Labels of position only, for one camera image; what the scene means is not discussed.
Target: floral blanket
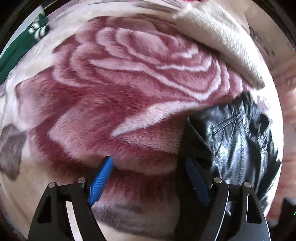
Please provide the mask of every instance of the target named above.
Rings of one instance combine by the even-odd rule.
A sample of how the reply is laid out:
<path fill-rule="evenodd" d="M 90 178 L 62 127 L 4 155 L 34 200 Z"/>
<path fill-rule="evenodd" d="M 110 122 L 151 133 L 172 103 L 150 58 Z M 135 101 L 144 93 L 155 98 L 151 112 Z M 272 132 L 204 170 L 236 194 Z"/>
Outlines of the floral blanket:
<path fill-rule="evenodd" d="M 49 182 L 71 183 L 110 155 L 115 168 L 93 206 L 106 239 L 170 239 L 186 116 L 249 91 L 270 119 L 281 159 L 275 86 L 253 90 L 215 51 L 181 36 L 167 19 L 93 17 L 91 9 L 59 20 L 1 86 L 0 195 L 26 236 Z M 71 207 L 69 216 L 79 240 Z"/>

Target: silver screw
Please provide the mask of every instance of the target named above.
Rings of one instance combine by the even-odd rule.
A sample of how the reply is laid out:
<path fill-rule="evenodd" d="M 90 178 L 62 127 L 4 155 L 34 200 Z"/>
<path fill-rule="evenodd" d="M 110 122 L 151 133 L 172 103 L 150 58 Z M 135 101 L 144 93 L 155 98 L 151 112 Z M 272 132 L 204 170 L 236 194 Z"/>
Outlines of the silver screw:
<path fill-rule="evenodd" d="M 214 178 L 214 182 L 215 182 L 215 183 L 221 183 L 222 180 L 221 180 L 221 178 L 219 178 L 219 177 L 215 177 L 215 178 Z"/>
<path fill-rule="evenodd" d="M 55 187 L 55 183 L 52 182 L 52 183 L 48 184 L 48 187 L 49 187 L 49 188 L 54 188 L 54 187 Z"/>
<path fill-rule="evenodd" d="M 251 187 L 251 183 L 245 182 L 245 183 L 244 183 L 244 186 L 245 186 L 246 188 L 250 188 L 250 187 Z"/>
<path fill-rule="evenodd" d="M 85 178 L 84 177 L 80 177 L 77 179 L 78 183 L 85 183 Z"/>

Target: black leather garment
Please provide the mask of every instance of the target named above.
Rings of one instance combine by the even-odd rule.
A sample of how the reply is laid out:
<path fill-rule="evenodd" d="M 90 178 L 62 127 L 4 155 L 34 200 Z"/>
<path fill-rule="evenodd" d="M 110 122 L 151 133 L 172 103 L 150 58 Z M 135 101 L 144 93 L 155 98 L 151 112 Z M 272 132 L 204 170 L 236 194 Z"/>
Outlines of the black leather garment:
<path fill-rule="evenodd" d="M 271 136 L 268 118 L 260 113 L 248 93 L 231 103 L 192 113 L 186 120 L 177 168 L 180 218 L 177 240 L 191 240 L 202 230 L 208 207 L 200 202 L 185 171 L 194 157 L 214 177 L 226 183 L 250 182 L 263 211 L 268 191 L 279 175 L 281 162 Z"/>

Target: plush blanket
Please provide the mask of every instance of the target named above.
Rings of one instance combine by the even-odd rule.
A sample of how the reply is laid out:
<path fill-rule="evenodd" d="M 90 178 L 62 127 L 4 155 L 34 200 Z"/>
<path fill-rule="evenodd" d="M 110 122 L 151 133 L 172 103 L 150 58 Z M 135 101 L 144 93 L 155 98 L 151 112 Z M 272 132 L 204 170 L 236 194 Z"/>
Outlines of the plush blanket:
<path fill-rule="evenodd" d="M 25 236 L 49 182 L 71 183 L 110 155 L 115 168 L 93 206 L 106 239 L 170 239 L 184 120 L 242 91 L 268 116 L 281 159 L 273 82 L 250 87 L 215 51 L 179 34 L 166 8 L 114 4 L 125 12 L 94 1 L 63 10 L 1 86 L 0 195 Z"/>

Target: green garment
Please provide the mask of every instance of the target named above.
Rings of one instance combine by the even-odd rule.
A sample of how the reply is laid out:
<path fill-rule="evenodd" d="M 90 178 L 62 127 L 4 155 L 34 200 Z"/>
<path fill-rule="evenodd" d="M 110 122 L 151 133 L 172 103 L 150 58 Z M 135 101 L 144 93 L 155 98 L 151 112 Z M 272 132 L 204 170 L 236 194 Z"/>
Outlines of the green garment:
<path fill-rule="evenodd" d="M 21 58 L 48 32 L 48 20 L 42 14 L 35 19 L 6 49 L 0 59 L 0 84 L 5 82 L 9 72 Z"/>

